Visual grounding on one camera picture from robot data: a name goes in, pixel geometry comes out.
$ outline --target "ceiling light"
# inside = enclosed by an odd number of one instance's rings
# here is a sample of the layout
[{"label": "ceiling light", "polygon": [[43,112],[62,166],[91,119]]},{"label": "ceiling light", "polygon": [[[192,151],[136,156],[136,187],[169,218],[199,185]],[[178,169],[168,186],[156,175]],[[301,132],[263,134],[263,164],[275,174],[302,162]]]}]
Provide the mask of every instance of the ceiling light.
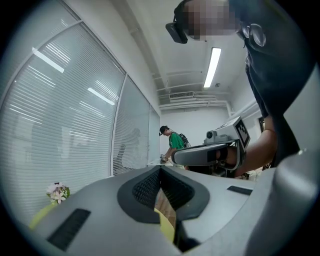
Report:
[{"label": "ceiling light", "polygon": [[55,68],[56,70],[60,71],[63,73],[65,70],[60,67],[58,64],[54,63],[51,59],[49,59],[47,56],[36,50],[35,48],[32,47],[33,54],[38,56],[40,59],[48,63],[51,67]]},{"label": "ceiling light", "polygon": [[218,66],[220,54],[221,54],[220,48],[212,48],[209,69],[208,69],[208,72],[206,73],[206,78],[203,86],[204,88],[209,88],[211,86],[212,80],[214,79],[216,69]]},{"label": "ceiling light", "polygon": [[104,100],[105,102],[109,103],[110,105],[114,105],[115,103],[112,102],[111,100],[107,99],[105,96],[101,95],[99,92],[95,91],[91,87],[88,88],[88,91],[93,93],[94,95],[98,96],[100,99]]}]

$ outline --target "person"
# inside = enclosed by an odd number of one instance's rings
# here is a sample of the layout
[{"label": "person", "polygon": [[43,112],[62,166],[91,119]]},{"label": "person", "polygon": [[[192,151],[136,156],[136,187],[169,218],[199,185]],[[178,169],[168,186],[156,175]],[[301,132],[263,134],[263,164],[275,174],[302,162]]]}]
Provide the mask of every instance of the person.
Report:
[{"label": "person", "polygon": [[185,145],[179,134],[172,131],[170,128],[168,128],[168,126],[160,127],[160,135],[169,137],[169,149],[165,153],[164,159],[164,161],[167,162],[168,158],[170,158],[175,151],[183,149]]},{"label": "person", "polygon": [[[316,59],[297,24],[271,0],[184,0],[174,10],[177,27],[187,36],[236,33],[246,47],[246,73],[265,122],[258,140],[249,145],[235,176],[268,163],[272,167],[299,151],[284,118],[315,67]],[[219,160],[221,152],[217,150]],[[225,161],[236,164],[234,147]]]}]

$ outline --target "green shirt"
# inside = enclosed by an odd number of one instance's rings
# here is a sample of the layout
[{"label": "green shirt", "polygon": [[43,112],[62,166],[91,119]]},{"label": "green shirt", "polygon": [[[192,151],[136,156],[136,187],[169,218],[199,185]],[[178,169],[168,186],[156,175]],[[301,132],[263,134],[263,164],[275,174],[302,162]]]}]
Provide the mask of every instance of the green shirt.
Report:
[{"label": "green shirt", "polygon": [[183,149],[185,147],[181,137],[175,132],[173,132],[169,137],[169,146],[177,150]]}]

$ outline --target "glasses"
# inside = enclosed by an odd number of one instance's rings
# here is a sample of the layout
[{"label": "glasses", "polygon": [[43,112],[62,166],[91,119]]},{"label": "glasses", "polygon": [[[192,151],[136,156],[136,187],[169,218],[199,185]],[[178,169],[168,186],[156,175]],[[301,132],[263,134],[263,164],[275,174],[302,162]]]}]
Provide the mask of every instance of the glasses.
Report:
[{"label": "glasses", "polygon": [[246,38],[250,38],[250,35],[252,35],[254,42],[258,46],[264,47],[266,45],[266,35],[260,25],[241,22],[241,29]]}]

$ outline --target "ceiling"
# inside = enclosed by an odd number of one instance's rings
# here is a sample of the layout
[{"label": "ceiling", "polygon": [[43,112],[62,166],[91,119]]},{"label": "ceiling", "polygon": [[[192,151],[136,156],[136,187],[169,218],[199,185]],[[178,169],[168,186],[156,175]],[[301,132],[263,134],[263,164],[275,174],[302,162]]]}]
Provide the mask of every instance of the ceiling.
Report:
[{"label": "ceiling", "polygon": [[[213,36],[207,42],[189,38],[187,44],[175,43],[165,25],[173,21],[174,9],[180,1],[112,0],[112,3],[149,66],[160,104],[169,101],[170,93],[209,91],[227,95],[243,72],[244,43],[235,34]],[[212,47],[222,51],[211,87],[203,88]]]}]

